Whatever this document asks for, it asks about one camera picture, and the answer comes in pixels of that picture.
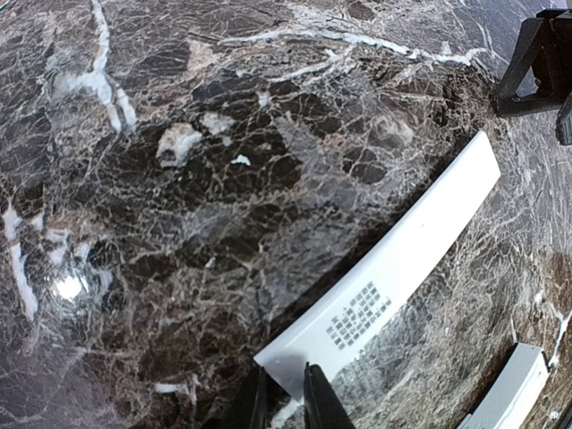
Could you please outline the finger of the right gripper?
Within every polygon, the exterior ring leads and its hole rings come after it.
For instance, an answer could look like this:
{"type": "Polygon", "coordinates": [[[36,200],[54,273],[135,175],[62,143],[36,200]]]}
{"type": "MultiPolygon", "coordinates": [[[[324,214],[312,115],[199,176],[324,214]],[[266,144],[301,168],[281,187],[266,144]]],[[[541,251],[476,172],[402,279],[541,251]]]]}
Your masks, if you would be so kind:
{"type": "Polygon", "coordinates": [[[501,117],[561,108],[571,93],[571,11],[545,9],[524,20],[509,67],[492,97],[501,117]]]}
{"type": "Polygon", "coordinates": [[[572,96],[568,96],[559,109],[555,132],[562,146],[572,145],[572,96]]]}

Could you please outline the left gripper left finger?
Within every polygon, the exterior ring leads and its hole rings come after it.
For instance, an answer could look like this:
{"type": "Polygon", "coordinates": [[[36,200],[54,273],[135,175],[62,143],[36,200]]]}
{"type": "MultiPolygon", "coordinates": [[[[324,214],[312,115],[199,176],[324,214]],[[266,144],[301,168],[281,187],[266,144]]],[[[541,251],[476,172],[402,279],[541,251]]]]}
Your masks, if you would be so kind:
{"type": "Polygon", "coordinates": [[[227,413],[228,428],[266,428],[266,382],[267,374],[264,368],[252,366],[227,413]]]}

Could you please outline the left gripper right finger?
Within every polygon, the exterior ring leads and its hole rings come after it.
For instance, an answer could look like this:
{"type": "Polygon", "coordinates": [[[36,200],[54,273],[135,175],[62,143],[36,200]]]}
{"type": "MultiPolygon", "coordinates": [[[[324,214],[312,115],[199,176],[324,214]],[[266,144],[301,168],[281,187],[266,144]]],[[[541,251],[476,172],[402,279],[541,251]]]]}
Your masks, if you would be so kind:
{"type": "Polygon", "coordinates": [[[303,398],[306,428],[355,428],[319,365],[306,364],[303,398]]]}

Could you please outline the white battery cover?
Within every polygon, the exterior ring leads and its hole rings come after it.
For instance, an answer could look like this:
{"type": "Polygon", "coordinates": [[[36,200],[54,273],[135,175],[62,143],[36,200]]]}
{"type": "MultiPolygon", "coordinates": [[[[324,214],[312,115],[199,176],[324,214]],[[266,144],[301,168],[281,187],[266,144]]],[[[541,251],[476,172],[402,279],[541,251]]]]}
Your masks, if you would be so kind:
{"type": "Polygon", "coordinates": [[[256,362],[294,400],[306,365],[332,380],[398,313],[438,265],[501,172],[479,131],[431,187],[333,287],[259,351],[256,362]]]}

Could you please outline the white remote control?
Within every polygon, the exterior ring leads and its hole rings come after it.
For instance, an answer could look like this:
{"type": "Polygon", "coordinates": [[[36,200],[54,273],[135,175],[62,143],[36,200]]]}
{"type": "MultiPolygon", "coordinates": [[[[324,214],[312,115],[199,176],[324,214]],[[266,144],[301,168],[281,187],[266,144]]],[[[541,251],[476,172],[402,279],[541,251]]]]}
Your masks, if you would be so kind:
{"type": "Polygon", "coordinates": [[[519,342],[491,389],[458,428],[519,428],[542,393],[548,377],[543,349],[519,342]]]}

